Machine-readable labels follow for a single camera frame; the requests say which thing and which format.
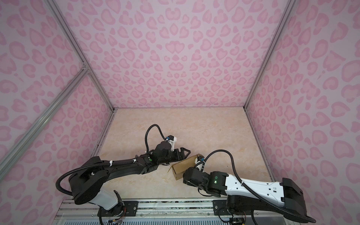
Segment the brown cardboard box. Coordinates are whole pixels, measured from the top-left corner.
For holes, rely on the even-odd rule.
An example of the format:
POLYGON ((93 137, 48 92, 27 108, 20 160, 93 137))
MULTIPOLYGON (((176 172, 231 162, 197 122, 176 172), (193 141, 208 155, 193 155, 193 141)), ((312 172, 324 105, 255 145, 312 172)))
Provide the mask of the brown cardboard box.
POLYGON ((184 159, 178 163, 173 164, 169 169, 169 171, 172 172, 175 180, 178 181, 183 178, 183 175, 188 168, 194 167, 196 163, 198 161, 201 161, 203 158, 204 156, 201 154, 191 156, 187 159, 184 159))

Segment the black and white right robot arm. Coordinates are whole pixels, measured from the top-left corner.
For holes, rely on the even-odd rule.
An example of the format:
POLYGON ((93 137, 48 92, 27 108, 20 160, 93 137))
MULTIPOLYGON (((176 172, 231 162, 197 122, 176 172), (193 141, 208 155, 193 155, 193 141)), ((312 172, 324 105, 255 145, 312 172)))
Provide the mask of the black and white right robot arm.
POLYGON ((205 173, 190 167, 183 174, 183 183, 205 191, 211 197, 226 196, 229 212, 268 211, 298 222, 312 222, 307 216, 304 194, 291 179, 281 182, 238 180, 225 172, 205 173))

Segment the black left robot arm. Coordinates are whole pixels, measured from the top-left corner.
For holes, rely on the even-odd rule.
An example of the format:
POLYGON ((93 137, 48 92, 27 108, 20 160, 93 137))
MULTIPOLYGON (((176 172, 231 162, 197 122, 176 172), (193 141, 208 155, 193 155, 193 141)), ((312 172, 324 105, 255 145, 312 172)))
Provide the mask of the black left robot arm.
POLYGON ((133 159, 108 161, 100 157, 89 159, 79 171, 69 177, 69 184, 75 204, 95 204, 106 211, 122 204, 117 191, 107 191, 103 185, 120 177, 147 174, 160 165, 180 162, 190 155, 185 148, 174 149, 169 141, 162 141, 154 150, 133 159))

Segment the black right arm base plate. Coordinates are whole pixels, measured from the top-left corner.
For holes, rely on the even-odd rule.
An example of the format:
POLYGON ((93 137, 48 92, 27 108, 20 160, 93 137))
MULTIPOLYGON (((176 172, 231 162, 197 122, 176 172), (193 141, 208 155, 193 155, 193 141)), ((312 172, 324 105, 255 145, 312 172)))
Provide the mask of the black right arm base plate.
POLYGON ((213 212, 215 216, 250 216, 251 210, 245 210, 245 205, 241 201, 231 200, 212 200, 213 212))

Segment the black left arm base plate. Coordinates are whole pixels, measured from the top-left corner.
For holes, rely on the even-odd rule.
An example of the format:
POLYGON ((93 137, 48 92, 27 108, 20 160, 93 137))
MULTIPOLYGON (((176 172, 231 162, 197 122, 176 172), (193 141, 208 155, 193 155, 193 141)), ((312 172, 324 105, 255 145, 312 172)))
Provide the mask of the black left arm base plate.
POLYGON ((122 201, 117 203, 113 208, 105 210, 99 209, 98 217, 134 217, 137 213, 138 201, 122 201))

